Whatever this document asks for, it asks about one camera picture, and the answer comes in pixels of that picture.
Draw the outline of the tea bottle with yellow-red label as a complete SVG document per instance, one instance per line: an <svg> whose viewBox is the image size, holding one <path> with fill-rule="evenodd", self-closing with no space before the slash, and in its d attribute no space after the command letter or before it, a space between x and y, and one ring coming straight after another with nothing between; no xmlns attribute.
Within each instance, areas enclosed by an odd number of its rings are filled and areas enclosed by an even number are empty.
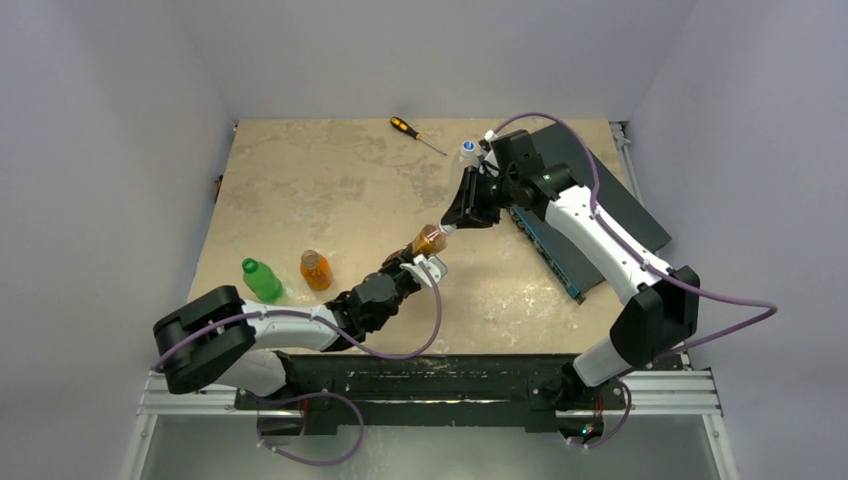
<svg viewBox="0 0 848 480"><path fill-rule="evenodd" d="M426 224L407 245L413 255L433 255L447 248L448 234L441 225Z"/></svg>

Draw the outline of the clear plastic bottle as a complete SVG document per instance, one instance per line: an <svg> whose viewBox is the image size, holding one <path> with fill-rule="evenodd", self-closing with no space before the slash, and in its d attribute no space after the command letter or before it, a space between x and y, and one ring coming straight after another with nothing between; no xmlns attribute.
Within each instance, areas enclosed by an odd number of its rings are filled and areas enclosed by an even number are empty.
<svg viewBox="0 0 848 480"><path fill-rule="evenodd" d="M448 193L451 195L451 199L455 197L459 190L466 169L468 167L479 167L478 145L474 153L463 152L461 145L451 162L450 186L448 187Z"/></svg>

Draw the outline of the green plastic bottle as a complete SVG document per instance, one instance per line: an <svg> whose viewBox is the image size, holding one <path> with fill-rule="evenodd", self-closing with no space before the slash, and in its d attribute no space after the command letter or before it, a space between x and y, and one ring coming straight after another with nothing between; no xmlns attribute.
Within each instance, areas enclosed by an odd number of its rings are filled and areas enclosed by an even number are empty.
<svg viewBox="0 0 848 480"><path fill-rule="evenodd" d="M245 285L261 302L276 303L284 296L285 289L282 282L265 263L253 258L245 258L241 268Z"/></svg>

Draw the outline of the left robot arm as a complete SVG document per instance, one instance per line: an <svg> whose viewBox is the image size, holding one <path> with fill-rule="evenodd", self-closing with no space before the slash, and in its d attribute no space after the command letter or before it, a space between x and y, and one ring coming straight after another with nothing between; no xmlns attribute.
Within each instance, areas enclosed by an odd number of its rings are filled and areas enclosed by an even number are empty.
<svg viewBox="0 0 848 480"><path fill-rule="evenodd" d="M233 285L219 286L154 324L159 358L152 369L164 375L172 394L219 384L284 409L298 395L285 349L368 352L367 335L382 329L412 294L437 289L446 273L437 255L403 249L360 284L318 306L257 303L242 298Z"/></svg>

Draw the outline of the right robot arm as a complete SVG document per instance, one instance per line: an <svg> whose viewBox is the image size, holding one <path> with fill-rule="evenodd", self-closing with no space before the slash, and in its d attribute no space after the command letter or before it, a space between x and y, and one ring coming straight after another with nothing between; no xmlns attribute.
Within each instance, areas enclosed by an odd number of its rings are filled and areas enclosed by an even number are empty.
<svg viewBox="0 0 848 480"><path fill-rule="evenodd" d="M550 164L519 130L482 144L465 141L452 165L456 194L440 220L445 232L489 228L519 207L570 241L623 305L607 336L563 368L561 392L576 407L601 384L653 362L697 329L697 274L672 268L607 217L591 189L564 163Z"/></svg>

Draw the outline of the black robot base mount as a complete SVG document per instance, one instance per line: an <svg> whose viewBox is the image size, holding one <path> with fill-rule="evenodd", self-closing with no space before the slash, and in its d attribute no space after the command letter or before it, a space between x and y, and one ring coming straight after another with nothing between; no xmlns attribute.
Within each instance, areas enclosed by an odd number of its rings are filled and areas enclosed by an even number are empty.
<svg viewBox="0 0 848 480"><path fill-rule="evenodd" d="M562 384L571 354L294 355L294 381L261 398L239 389L238 410L268 435L332 435L342 425L502 427L593 439L605 410L627 404L621 381Z"/></svg>

